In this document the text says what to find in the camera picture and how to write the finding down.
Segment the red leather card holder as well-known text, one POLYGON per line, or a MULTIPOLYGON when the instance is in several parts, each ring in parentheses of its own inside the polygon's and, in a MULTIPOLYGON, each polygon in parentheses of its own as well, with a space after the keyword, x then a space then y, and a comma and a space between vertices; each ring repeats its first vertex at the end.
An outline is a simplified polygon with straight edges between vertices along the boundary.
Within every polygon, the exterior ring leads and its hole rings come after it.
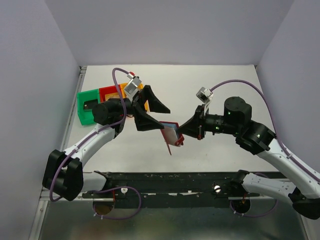
POLYGON ((160 132, 167 146, 169 155, 171 156, 172 151, 170 146, 173 146, 173 147, 183 146, 185 138, 181 133, 178 133, 179 124, 177 122, 160 121, 160 123, 164 126, 164 128, 161 129, 160 132))

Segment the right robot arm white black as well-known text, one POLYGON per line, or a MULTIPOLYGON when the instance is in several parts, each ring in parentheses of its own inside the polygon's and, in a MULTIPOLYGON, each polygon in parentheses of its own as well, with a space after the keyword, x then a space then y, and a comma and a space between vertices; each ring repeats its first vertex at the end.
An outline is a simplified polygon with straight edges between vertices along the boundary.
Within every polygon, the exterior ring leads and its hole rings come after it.
POLYGON ((199 105, 192 118, 177 131, 198 140, 202 140, 207 132, 232 135, 240 148, 265 160, 289 180, 279 181, 239 170, 228 185, 233 197, 244 197, 249 193, 265 195, 291 204, 296 212, 308 219, 319 219, 319 179, 311 177, 313 171, 302 160, 281 148, 271 129, 251 117, 251 105, 232 96, 224 102, 223 115, 209 114, 204 105, 199 105))

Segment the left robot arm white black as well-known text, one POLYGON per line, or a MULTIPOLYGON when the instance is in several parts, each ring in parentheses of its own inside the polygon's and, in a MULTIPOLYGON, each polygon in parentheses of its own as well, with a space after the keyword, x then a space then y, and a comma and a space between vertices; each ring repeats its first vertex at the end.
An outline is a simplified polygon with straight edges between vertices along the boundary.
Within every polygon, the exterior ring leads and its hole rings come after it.
POLYGON ((150 85, 137 90, 132 98, 110 98, 92 108, 95 127, 73 146, 59 151, 53 150, 47 160, 42 186, 49 196, 74 200, 81 192, 94 191, 104 198, 110 194, 111 185, 98 172, 84 173, 83 168, 101 147, 115 139, 124 129, 127 115, 134 117, 140 132, 162 130, 164 125, 147 114, 150 112, 169 114, 171 111, 153 93, 150 85))

